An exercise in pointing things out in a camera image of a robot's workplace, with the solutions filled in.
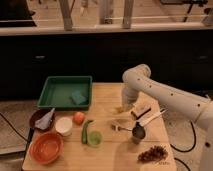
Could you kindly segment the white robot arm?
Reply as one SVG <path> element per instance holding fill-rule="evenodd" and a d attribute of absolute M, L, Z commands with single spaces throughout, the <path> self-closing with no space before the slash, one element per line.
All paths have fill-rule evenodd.
<path fill-rule="evenodd" d="M 213 171 L 213 100 L 156 82 L 150 76 L 151 70 L 146 64 L 123 73 L 122 106 L 132 107 L 139 93 L 143 92 L 168 109 L 184 114 L 206 131 L 199 171 Z"/>

